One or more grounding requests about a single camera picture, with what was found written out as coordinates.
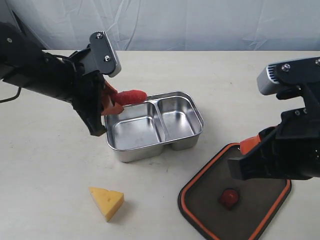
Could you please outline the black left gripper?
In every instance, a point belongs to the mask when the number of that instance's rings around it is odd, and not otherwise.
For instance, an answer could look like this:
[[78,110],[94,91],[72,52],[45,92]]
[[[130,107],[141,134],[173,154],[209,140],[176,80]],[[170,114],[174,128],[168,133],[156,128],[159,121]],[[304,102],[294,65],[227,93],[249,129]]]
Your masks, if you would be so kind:
[[87,48],[69,56],[57,55],[60,98],[71,103],[90,135],[95,137],[106,132],[101,115],[119,115],[124,110],[122,105],[112,102],[118,91],[103,80],[100,57],[107,52],[107,44],[90,43]]

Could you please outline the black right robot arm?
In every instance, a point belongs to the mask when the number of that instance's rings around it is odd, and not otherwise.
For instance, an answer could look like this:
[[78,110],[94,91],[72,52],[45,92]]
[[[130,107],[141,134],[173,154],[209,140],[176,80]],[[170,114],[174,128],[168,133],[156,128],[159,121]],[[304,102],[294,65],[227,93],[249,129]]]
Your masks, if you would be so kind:
[[281,122],[240,143],[241,157],[227,160],[237,180],[309,180],[320,176],[320,84],[287,88],[278,99],[302,97],[305,106],[281,113]]

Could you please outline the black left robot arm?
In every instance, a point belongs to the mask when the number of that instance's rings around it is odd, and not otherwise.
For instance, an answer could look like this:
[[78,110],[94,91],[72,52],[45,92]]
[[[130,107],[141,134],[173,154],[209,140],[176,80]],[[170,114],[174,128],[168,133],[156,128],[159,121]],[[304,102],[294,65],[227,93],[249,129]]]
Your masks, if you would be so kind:
[[121,71],[117,53],[104,31],[70,56],[44,52],[8,22],[0,24],[0,78],[3,82],[70,103],[92,136],[106,132],[101,121],[104,76]]

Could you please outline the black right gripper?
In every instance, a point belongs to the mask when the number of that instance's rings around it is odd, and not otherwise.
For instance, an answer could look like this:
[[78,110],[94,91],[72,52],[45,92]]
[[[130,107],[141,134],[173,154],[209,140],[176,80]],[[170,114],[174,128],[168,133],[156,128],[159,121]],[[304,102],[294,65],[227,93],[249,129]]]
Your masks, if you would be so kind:
[[300,86],[305,107],[281,113],[281,123],[269,127],[265,137],[239,143],[242,157],[228,159],[237,180],[309,180],[320,176],[320,84]]

